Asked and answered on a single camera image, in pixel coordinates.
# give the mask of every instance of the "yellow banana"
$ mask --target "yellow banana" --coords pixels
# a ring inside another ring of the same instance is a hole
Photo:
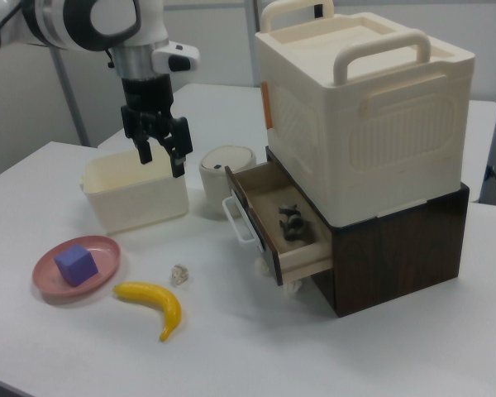
[[[182,308],[180,302],[170,291],[156,284],[132,281],[116,285],[112,290],[122,299],[143,302],[147,304],[158,304],[164,310],[165,327],[160,334],[160,340],[164,342],[173,330],[180,324]]]

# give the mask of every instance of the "drawer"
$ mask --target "drawer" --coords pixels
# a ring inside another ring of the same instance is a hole
[[[278,285],[332,268],[330,230],[277,164],[267,162],[236,173],[227,168],[227,178]],[[279,213],[283,205],[296,205],[306,224],[297,240],[284,238],[279,225],[287,221]]]

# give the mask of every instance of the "dark wooden cabinet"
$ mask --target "dark wooden cabinet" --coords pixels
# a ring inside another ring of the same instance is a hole
[[[251,220],[276,282],[311,276],[338,316],[457,277],[469,188],[347,227],[332,227],[267,149],[269,162],[233,174],[231,188]],[[305,237],[284,239],[278,207],[298,205]]]

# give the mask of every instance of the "purple cube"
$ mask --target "purple cube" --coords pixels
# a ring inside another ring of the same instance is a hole
[[[63,278],[73,287],[77,287],[98,273],[92,254],[79,244],[61,252],[54,260]]]

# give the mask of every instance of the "white storage box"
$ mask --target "white storage box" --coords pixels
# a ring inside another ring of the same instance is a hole
[[[460,188],[468,51],[370,13],[272,31],[320,1],[271,3],[257,37],[269,148],[334,227]]]
[[[189,208],[185,178],[173,178],[169,155],[150,147],[143,165],[137,150],[108,155],[86,164],[81,188],[109,234],[184,215]]]

